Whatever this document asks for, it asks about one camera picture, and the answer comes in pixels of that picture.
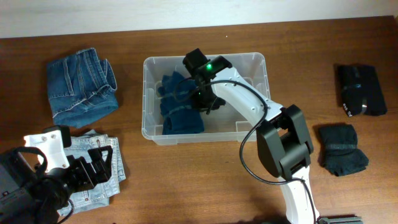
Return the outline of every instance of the wooden table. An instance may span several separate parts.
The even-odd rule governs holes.
[[[158,146],[142,137],[144,60],[185,55],[197,47],[206,54],[265,56],[272,99],[296,104],[307,119],[315,147],[310,180],[323,216],[356,214],[365,223],[398,219],[398,27],[393,17],[2,39],[1,151],[52,125],[45,64],[88,47],[111,62],[120,109],[72,131],[96,129],[118,137],[127,180],[110,206],[76,214],[67,223],[236,223],[284,215],[280,188],[256,181],[243,169],[238,142]],[[345,115],[336,63],[376,66],[389,109],[385,116]],[[331,123],[355,127],[359,148],[370,159],[365,171],[335,177],[319,165],[317,127]],[[254,143],[247,144],[245,156],[256,173],[271,179]]]

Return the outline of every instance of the cable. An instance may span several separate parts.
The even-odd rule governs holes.
[[[252,134],[252,133],[261,125],[261,123],[266,119],[268,110],[266,109],[266,108],[267,108],[267,103],[265,102],[265,100],[262,98],[262,96],[261,96],[260,94],[258,94],[258,93],[257,93],[256,91],[254,91],[252,88],[250,88],[250,87],[248,87],[248,86],[246,86],[246,85],[244,85],[244,84],[242,84],[242,83],[240,83],[240,82],[236,82],[236,81],[232,81],[232,80],[218,80],[218,81],[214,81],[214,82],[211,82],[211,83],[204,84],[202,87],[211,86],[211,85],[215,85],[215,84],[219,84],[219,83],[232,83],[232,84],[234,84],[234,86],[235,86],[235,85],[239,85],[239,86],[241,86],[241,87],[243,87],[243,88],[249,90],[251,93],[253,93],[256,97],[259,98],[259,100],[261,101],[261,103],[264,105],[264,114],[262,115],[262,117],[261,117],[261,119],[259,120],[259,122],[257,122],[257,124],[254,125],[253,128],[250,129],[250,131],[248,132],[248,134],[244,137],[244,139],[243,139],[243,141],[242,141],[242,143],[241,143],[241,146],[240,146],[240,148],[239,148],[239,158],[240,158],[240,160],[241,160],[241,163],[242,163],[243,167],[244,167],[244,168],[246,169],[246,171],[247,171],[250,175],[252,175],[255,179],[257,179],[258,181],[260,181],[260,182],[262,182],[262,183],[265,183],[265,184],[270,184],[270,185],[284,185],[284,184],[289,184],[289,183],[294,182],[294,181],[299,181],[299,182],[301,182],[301,183],[303,184],[303,186],[304,186],[304,189],[305,189],[305,191],[306,191],[306,193],[307,193],[309,199],[310,199],[310,204],[311,204],[312,214],[313,214],[313,223],[316,224],[316,223],[317,223],[317,216],[316,216],[316,214],[315,214],[315,206],[314,206],[313,201],[312,201],[310,189],[308,188],[307,184],[305,183],[305,180],[299,179],[299,178],[293,178],[293,179],[291,179],[291,180],[285,180],[285,181],[281,181],[281,182],[274,182],[274,181],[265,180],[265,179],[263,179],[263,178],[257,176],[256,174],[254,174],[253,171],[251,171],[251,170],[249,169],[249,167],[246,165],[246,163],[245,163],[245,161],[244,161],[244,159],[243,159],[243,149],[244,149],[244,145],[246,144],[246,142],[247,142],[248,139],[250,138],[251,134]],[[186,97],[183,98],[182,100],[179,100],[179,99],[177,99],[177,96],[176,96],[176,94],[175,94],[176,91],[177,91],[178,85],[175,87],[174,92],[173,92],[174,98],[175,98],[175,100],[178,101],[178,102],[183,102],[183,101],[185,101],[185,100],[188,100],[191,96],[193,96],[196,92],[198,92],[198,91],[200,90],[199,88],[196,88],[196,89],[194,89],[188,96],[186,96]]]
[[[66,216],[65,216],[61,221],[59,221],[57,224],[61,224],[61,223],[65,222],[65,221],[68,220],[68,218],[73,214],[73,211],[75,210],[75,206],[73,205],[72,200],[68,199],[68,202],[69,202],[69,204],[70,204],[70,206],[71,206],[69,214],[66,215]]]

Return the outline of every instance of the denim shorts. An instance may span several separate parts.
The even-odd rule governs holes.
[[[73,193],[70,199],[75,206],[74,213],[85,212],[91,209],[105,207],[109,205],[109,198],[120,193],[119,182],[126,179],[121,159],[119,142],[117,138],[109,138],[106,134],[98,134],[94,130],[89,131],[81,137],[72,137],[72,145],[65,148],[66,156],[73,155],[75,158],[83,156],[86,162],[91,162],[91,158],[87,150],[111,146],[113,149],[112,155],[112,176],[103,184],[98,184],[92,190],[85,190],[82,192]],[[103,153],[103,159],[106,159],[107,152]],[[58,210],[61,216],[65,216],[70,212],[71,206],[67,206]]]
[[[47,94],[54,124],[81,128],[119,108],[116,80],[108,60],[94,48],[47,65]]]

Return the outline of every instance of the white background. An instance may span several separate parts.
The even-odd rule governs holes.
[[[398,14],[398,0],[0,0],[0,37]]]

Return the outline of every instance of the plastic bin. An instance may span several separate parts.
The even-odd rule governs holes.
[[[207,55],[213,59],[218,55]],[[260,53],[226,54],[229,60],[244,79],[271,98],[266,71],[266,61]],[[184,77],[190,74],[182,64],[184,56],[178,57],[149,57],[144,61],[144,84],[142,96],[142,135],[153,140],[158,145],[172,145],[190,142],[211,141],[242,141],[252,128],[250,123],[240,115],[230,104],[211,111],[209,115],[201,113],[205,124],[205,131],[200,134],[162,135],[163,117],[160,114],[160,97],[157,89],[162,85],[163,75],[171,75],[173,71]],[[256,140],[253,134],[249,141]]]

